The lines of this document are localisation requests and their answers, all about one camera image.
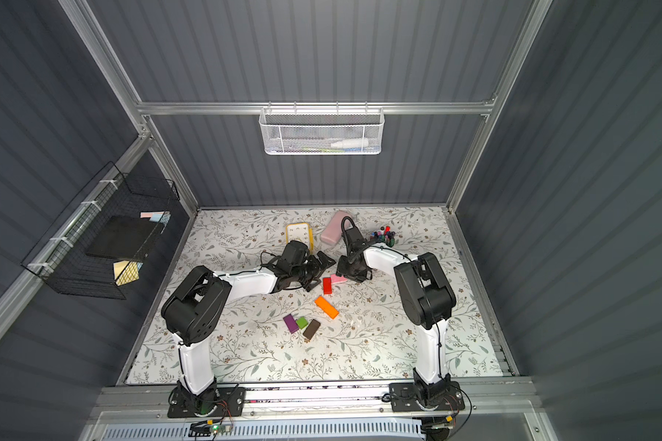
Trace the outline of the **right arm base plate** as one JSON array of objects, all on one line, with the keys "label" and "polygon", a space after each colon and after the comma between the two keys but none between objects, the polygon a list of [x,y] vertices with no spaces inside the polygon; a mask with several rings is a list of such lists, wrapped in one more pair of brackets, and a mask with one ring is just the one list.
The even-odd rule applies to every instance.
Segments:
[{"label": "right arm base plate", "polygon": [[430,386],[395,382],[389,385],[388,397],[395,413],[459,413],[466,408],[465,395],[456,381]]}]

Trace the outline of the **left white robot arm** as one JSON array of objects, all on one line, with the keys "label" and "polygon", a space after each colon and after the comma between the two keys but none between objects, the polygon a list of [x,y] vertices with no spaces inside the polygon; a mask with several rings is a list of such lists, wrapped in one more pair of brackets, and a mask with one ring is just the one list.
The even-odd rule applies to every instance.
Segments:
[{"label": "left white robot arm", "polygon": [[219,274],[196,266],[165,301],[161,316],[178,349],[179,383],[194,396],[215,384],[208,339],[224,307],[245,297],[303,288],[311,291],[337,263],[323,252],[289,260],[272,257],[258,268]]}]

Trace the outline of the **pink building block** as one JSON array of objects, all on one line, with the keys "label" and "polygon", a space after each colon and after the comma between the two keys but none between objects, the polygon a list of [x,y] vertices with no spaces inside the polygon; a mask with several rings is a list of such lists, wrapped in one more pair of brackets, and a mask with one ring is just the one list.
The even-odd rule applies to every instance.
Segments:
[{"label": "pink building block", "polygon": [[345,283],[345,282],[348,281],[348,279],[346,277],[341,277],[341,276],[338,276],[338,275],[331,275],[330,280],[331,280],[331,283],[333,285],[338,285],[338,284]]}]

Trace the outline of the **brown building block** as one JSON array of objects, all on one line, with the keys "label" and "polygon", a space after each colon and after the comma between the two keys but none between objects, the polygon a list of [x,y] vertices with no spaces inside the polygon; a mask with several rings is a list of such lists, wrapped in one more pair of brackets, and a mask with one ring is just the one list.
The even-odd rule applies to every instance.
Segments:
[{"label": "brown building block", "polygon": [[303,337],[307,340],[312,340],[314,338],[314,335],[319,330],[320,326],[321,326],[320,321],[317,321],[316,319],[312,319],[309,325],[305,327],[305,330],[303,330]]}]

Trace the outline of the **orange building block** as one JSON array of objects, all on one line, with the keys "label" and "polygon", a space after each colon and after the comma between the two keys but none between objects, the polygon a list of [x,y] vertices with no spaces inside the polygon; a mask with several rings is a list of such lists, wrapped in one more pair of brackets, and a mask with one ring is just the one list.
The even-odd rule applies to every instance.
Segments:
[{"label": "orange building block", "polygon": [[320,308],[330,319],[334,320],[338,317],[338,310],[324,297],[320,296],[315,299],[314,304]]}]

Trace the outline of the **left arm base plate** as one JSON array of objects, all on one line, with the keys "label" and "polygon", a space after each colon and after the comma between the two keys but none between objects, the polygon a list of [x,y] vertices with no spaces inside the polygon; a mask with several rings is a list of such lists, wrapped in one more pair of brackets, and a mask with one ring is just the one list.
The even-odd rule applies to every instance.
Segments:
[{"label": "left arm base plate", "polygon": [[178,382],[167,399],[168,418],[238,417],[243,413],[246,389],[240,385],[230,388],[215,386],[195,395]]}]

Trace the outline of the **red building block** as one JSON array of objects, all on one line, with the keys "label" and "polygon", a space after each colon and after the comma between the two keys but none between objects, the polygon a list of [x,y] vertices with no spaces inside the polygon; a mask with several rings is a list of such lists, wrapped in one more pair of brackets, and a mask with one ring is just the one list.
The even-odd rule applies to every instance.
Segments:
[{"label": "red building block", "polygon": [[323,291],[325,295],[331,295],[333,292],[332,280],[330,277],[323,278]]}]

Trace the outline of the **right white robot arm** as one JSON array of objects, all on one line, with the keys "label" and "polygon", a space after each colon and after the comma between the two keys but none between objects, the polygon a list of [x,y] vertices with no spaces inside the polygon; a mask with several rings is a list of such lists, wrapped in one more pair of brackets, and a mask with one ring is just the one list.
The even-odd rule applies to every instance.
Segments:
[{"label": "right white robot arm", "polygon": [[346,253],[338,261],[340,277],[364,283],[380,271],[395,278],[400,301],[417,332],[415,383],[433,387],[451,377],[445,354],[448,321],[456,295],[439,259],[433,253],[413,255],[380,244],[362,234],[351,217],[340,222]]}]

